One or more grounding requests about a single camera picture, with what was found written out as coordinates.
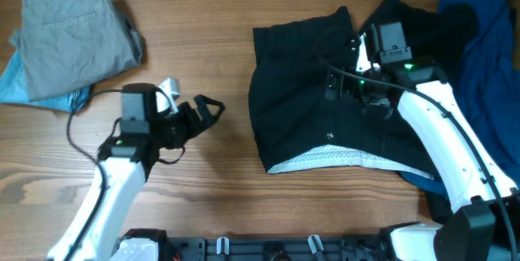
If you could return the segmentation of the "black shorts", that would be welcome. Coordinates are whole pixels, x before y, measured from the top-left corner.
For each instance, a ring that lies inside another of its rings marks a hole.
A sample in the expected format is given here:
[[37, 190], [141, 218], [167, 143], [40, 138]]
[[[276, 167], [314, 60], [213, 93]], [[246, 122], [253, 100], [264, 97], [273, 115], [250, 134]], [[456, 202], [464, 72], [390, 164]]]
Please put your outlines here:
[[367, 102], [360, 94], [365, 84], [331, 70], [351, 70], [358, 60], [358, 37], [346, 7], [254, 28], [253, 43], [249, 116], [268, 173], [360, 166], [437, 178], [397, 109], [388, 100]]

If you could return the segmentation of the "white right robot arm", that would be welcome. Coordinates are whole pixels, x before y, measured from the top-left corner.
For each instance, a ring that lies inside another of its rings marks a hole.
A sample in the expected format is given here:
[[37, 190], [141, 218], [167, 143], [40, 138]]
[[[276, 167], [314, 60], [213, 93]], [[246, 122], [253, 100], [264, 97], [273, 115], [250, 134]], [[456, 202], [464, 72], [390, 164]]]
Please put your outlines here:
[[442, 225], [399, 224], [382, 231], [387, 260], [517, 260], [519, 189], [501, 171], [460, 111], [431, 59], [383, 64], [383, 78], [360, 86], [399, 94], [396, 108], [425, 147], [446, 189], [452, 216]]

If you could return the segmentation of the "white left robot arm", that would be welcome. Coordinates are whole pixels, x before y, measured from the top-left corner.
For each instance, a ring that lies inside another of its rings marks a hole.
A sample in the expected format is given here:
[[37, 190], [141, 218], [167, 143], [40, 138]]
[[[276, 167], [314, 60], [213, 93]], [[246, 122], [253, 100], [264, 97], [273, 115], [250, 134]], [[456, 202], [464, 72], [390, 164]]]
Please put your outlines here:
[[184, 150], [186, 143], [212, 127], [225, 105], [205, 95], [179, 106], [164, 89], [148, 83], [118, 89], [122, 115], [88, 158], [92, 185], [67, 231], [50, 249], [48, 260], [108, 260], [136, 196], [156, 163], [167, 164], [160, 151]]

